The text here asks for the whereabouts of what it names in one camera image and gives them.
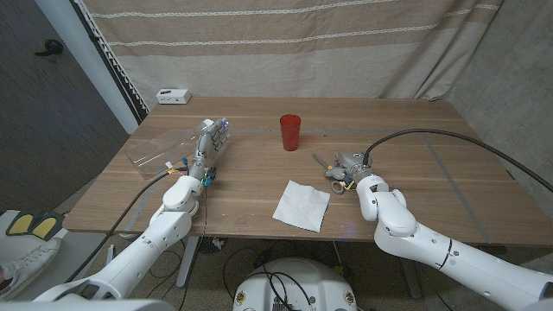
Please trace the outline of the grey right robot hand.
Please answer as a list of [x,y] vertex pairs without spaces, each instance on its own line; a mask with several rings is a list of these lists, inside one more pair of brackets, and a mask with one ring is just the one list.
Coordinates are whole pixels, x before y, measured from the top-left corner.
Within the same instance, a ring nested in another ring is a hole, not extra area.
[[326,177],[337,181],[360,182],[373,173],[372,161],[364,164],[365,154],[357,151],[339,151],[334,157],[334,165],[325,172]]

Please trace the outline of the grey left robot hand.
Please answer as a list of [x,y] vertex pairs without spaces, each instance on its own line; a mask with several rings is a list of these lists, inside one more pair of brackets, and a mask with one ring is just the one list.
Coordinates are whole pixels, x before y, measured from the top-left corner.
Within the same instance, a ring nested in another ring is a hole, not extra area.
[[205,119],[200,126],[200,136],[197,139],[192,161],[188,167],[188,175],[202,180],[209,168],[214,166],[217,154],[223,149],[230,137],[228,120],[223,117],[215,121]]

